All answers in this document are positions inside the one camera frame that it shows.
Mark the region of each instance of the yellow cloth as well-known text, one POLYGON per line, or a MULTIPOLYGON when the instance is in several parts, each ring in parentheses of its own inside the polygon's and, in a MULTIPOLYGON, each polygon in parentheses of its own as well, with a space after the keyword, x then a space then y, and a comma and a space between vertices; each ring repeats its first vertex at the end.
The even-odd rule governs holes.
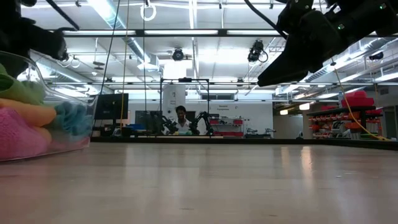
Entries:
POLYGON ((14 100, 0 99, 0 108, 14 109, 30 126, 42 127, 50 124, 57 113, 48 106, 36 106, 14 100))

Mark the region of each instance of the pink cloth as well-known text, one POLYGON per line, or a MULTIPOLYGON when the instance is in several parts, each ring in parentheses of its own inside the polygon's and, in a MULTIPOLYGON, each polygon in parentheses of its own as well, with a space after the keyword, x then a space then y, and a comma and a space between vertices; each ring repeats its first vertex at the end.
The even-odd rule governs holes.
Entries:
POLYGON ((0 161, 37 156, 47 146, 47 140, 14 109, 0 109, 0 161))

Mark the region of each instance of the blue cloth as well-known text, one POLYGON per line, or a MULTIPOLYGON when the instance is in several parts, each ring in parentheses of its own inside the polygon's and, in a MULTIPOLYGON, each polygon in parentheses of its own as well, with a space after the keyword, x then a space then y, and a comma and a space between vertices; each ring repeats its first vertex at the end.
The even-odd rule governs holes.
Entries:
POLYGON ((72 136, 89 136, 93 127, 93 117, 86 115, 87 109, 80 104, 63 102, 54 107, 57 116, 49 128, 66 131, 72 136))

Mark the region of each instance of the yellow cable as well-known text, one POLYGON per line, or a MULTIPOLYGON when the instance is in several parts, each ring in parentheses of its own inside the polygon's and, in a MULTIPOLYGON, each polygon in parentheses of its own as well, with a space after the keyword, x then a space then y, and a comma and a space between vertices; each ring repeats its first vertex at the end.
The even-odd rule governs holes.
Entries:
POLYGON ((353 112, 351 111, 351 107, 349 106, 349 103, 348 103, 348 100, 347 100, 347 97, 346 97, 346 92, 344 91, 344 88, 343 88, 343 86, 341 85, 340 77, 338 76, 338 72, 337 72, 336 69, 335 69, 335 74, 336 74, 336 76, 337 76, 338 83, 340 84, 340 88, 341 88, 341 90, 342 90, 342 92, 343 92, 344 100, 345 100, 346 103, 347 103, 347 108, 348 108, 349 114, 350 114, 351 117, 354 119, 355 123, 357 123, 357 124, 359 125, 359 127, 361 127, 365 132, 367 132, 368 134, 370 134, 372 137, 374 137, 374 138, 376 138, 376 139, 378 139, 378 140, 382 140, 382 141, 390 141, 390 139, 388 139, 388 138, 385 138, 385 137, 382 137, 382 136, 377 136, 377 135, 374 135, 374 134, 370 133, 364 126, 361 125, 361 123, 358 122, 358 120, 354 117, 353 112))
MULTIPOLYGON (((129 16, 130 16, 130 0, 127 1, 127 23, 126 23, 126 39, 128 38, 129 32, 129 16)), ((123 85, 122 85, 122 110, 120 114, 120 132, 123 127, 123 109, 124 109, 124 80, 126 78, 126 59, 127 59, 127 41, 124 45, 124 66, 123 66, 123 85)))

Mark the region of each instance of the folded towel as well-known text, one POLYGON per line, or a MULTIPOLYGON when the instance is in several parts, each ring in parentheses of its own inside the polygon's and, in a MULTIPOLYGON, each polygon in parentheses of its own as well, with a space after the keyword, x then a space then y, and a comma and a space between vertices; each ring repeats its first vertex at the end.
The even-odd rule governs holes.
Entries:
POLYGON ((55 118, 55 109, 48 106, 36 106, 14 100, 0 99, 0 108, 12 108, 29 126, 42 127, 55 118))
POLYGON ((0 109, 0 161, 43 154, 46 139, 11 108, 0 109))
POLYGON ((47 144, 50 144, 52 141, 51 133, 45 128, 38 128, 38 127, 32 127, 34 130, 36 130, 47 142, 47 144))
POLYGON ((42 105, 44 88, 36 82, 20 82, 7 74, 0 64, 0 98, 15 100, 32 105, 42 105))
POLYGON ((66 131, 74 136, 89 136, 93 126, 93 117, 86 115, 83 105, 63 102, 55 106, 57 116, 49 124, 49 128, 66 131))

